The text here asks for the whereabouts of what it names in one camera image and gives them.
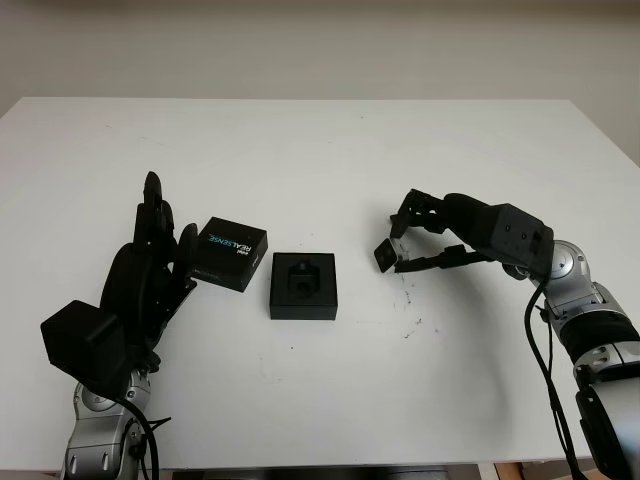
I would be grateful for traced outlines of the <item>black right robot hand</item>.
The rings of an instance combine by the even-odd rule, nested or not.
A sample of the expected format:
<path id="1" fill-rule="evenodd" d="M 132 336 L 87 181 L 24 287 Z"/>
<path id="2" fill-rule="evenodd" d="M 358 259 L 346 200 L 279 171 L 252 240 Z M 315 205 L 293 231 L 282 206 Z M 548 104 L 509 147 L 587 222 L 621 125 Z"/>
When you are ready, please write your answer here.
<path id="1" fill-rule="evenodd" d="M 488 204 L 464 194 L 449 193 L 438 199 L 416 189 L 410 190 L 397 213 L 390 216 L 390 238 L 399 240 L 409 228 L 421 227 L 435 234 L 450 230 L 462 244 L 447 247 L 433 257 L 398 259 L 394 264 L 394 272 L 412 273 L 496 261 L 498 257 L 495 253 L 477 246 L 473 241 L 476 221 L 488 207 Z"/>

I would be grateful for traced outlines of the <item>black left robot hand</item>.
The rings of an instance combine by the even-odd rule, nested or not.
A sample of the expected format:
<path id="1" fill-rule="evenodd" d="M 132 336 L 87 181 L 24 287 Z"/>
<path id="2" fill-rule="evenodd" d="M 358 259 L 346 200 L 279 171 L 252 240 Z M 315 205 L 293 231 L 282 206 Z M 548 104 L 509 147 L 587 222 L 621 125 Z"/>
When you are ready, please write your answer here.
<path id="1" fill-rule="evenodd" d="M 159 176 L 150 171 L 137 206 L 133 240 L 117 252 L 100 300 L 100 307 L 122 322 L 126 350 L 137 369 L 159 370 L 154 349 L 196 287 L 192 276 L 197 246 L 194 223 L 179 239 L 174 237 L 172 208 L 163 199 Z"/>

